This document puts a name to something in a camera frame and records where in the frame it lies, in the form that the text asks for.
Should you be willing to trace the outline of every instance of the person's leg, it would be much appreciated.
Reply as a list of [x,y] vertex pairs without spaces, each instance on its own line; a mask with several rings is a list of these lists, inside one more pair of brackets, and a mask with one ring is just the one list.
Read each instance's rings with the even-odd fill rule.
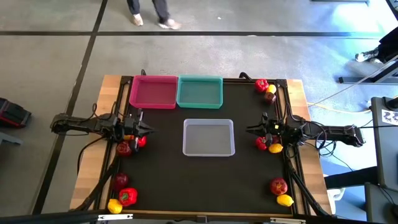
[[132,23],[136,26],[142,26],[144,22],[139,14],[139,0],[127,0],[127,5],[129,6],[129,10],[132,14]]
[[181,24],[170,19],[169,10],[167,9],[166,0],[152,0],[155,6],[157,16],[159,17],[159,25],[164,29],[179,29]]

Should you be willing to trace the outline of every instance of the white cable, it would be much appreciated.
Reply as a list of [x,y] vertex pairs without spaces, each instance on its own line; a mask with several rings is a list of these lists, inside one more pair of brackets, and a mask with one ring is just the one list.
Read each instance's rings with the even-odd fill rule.
[[312,105],[310,105],[310,106],[308,106],[308,107],[315,106],[315,105],[317,105],[317,104],[319,104],[319,103],[321,103],[321,102],[323,102],[323,101],[325,101],[325,100],[327,100],[327,99],[329,99],[329,98],[332,98],[332,97],[336,96],[337,94],[339,94],[339,93],[341,93],[341,92],[344,92],[344,91],[348,90],[349,88],[351,88],[351,87],[353,87],[353,86],[356,86],[356,85],[360,84],[361,82],[365,81],[367,78],[373,76],[375,73],[378,73],[378,72],[380,72],[380,71],[386,69],[385,67],[386,67],[387,65],[389,65],[390,62],[393,62],[393,61],[396,60],[397,58],[398,58],[398,55],[396,55],[393,59],[391,59],[390,61],[388,61],[385,65],[383,65],[383,67],[379,68],[377,71],[373,72],[372,74],[370,74],[370,75],[364,77],[364,78],[361,79],[360,81],[358,81],[358,82],[356,82],[356,83],[350,85],[349,87],[347,87],[347,88],[345,88],[345,89],[343,89],[343,90],[340,90],[340,91],[338,91],[337,93],[335,93],[335,94],[333,94],[333,95],[331,95],[331,96],[328,96],[328,97],[326,97],[325,99],[320,100],[320,101],[318,101],[318,102],[316,102],[316,103],[314,103],[314,104],[312,104]]

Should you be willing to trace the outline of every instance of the white sneaker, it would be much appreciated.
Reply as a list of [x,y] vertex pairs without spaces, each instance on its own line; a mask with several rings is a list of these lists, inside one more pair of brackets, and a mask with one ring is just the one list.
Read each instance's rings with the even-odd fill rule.
[[181,28],[181,23],[175,22],[173,19],[167,19],[164,24],[159,23],[159,26],[163,29],[174,29]]
[[144,25],[144,21],[142,21],[141,15],[137,14],[137,15],[133,15],[132,16],[132,21],[131,21],[134,25],[136,26],[142,26]]

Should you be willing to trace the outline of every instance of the concrete floor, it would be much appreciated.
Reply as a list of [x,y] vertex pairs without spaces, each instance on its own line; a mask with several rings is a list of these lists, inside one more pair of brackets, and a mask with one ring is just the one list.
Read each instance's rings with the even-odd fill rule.
[[[113,0],[108,2],[99,29],[160,30],[155,25],[150,1],[141,2],[145,26],[134,27],[128,20],[125,1]],[[100,0],[3,0],[0,31],[90,31],[100,4]],[[174,18],[183,23],[183,30],[384,33],[397,25],[395,20],[381,19],[390,18],[391,12],[381,13],[379,17],[374,7],[361,3],[169,0],[169,6]],[[6,184],[0,185],[0,200],[7,203],[0,205],[0,216],[30,212],[55,137],[50,133],[50,122],[66,107],[88,39],[87,36],[0,35],[0,96],[33,113],[32,122],[25,129],[0,129],[24,141],[22,146],[1,146],[0,179]],[[377,43],[373,39],[314,37],[97,37],[73,114],[84,117],[90,114],[103,75],[135,75],[142,68],[149,75],[237,77],[245,71],[253,78],[298,78],[304,82],[308,102],[315,102],[346,87],[337,84],[337,77],[363,76],[376,70],[374,65],[353,62],[352,58],[356,52],[372,49]],[[366,103],[373,96],[395,95],[398,95],[396,86],[360,85],[323,104],[361,111],[368,107]],[[313,120],[329,125],[362,126],[371,119],[370,114],[341,114],[316,107],[310,108],[310,112]],[[368,141],[364,147],[339,144],[335,152],[354,169],[376,163],[373,132],[365,130],[364,134]],[[86,142],[83,137],[67,137],[44,212],[68,209],[76,180],[78,151]],[[327,161],[341,164],[334,158]]]

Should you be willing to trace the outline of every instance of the wooden table frame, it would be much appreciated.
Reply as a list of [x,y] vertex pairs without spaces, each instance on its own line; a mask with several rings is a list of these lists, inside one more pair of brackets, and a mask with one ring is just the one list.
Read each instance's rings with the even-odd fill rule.
[[[109,113],[111,110],[113,102],[116,101],[119,92],[119,86],[121,82],[120,75],[105,75],[101,90],[99,92],[99,97],[97,101],[97,114]],[[305,93],[303,89],[303,83],[301,80],[287,80],[287,86],[289,91],[290,104],[292,107],[293,114],[299,115],[304,119],[310,121],[310,114],[308,112],[307,100],[305,98]],[[126,97],[128,93],[128,86],[126,85],[123,90],[123,96],[121,100],[120,109],[123,111],[126,103]],[[285,108],[285,101],[283,99],[283,94],[281,96],[282,109]],[[91,139],[95,139],[98,136],[95,134],[91,135]],[[85,149],[84,155],[81,159],[80,171],[76,180],[75,189],[73,191],[72,201],[70,203],[70,208],[76,208],[79,206],[88,194],[94,189],[95,185],[98,183],[101,173],[101,167],[104,161],[105,149],[107,141],[101,140],[96,144]],[[114,156],[114,147],[111,151],[110,160]],[[326,192],[326,185],[323,179],[323,172],[320,165],[318,152],[311,146],[304,145],[300,146],[300,157],[302,161],[302,169],[305,177],[305,185],[315,198],[315,200],[322,206],[322,208],[331,213],[331,208],[329,204],[329,199]],[[99,203],[99,208],[106,208],[106,197],[108,195],[109,180],[103,189],[103,194],[101,201]],[[295,194],[296,194],[296,204],[299,214],[304,214],[304,205],[302,203],[302,196],[300,189],[295,184]],[[134,213],[142,213],[143,215],[161,215],[159,211],[129,211]],[[212,213],[207,215],[221,215],[225,213]],[[231,216],[245,217],[244,214],[235,213],[228,214]]]

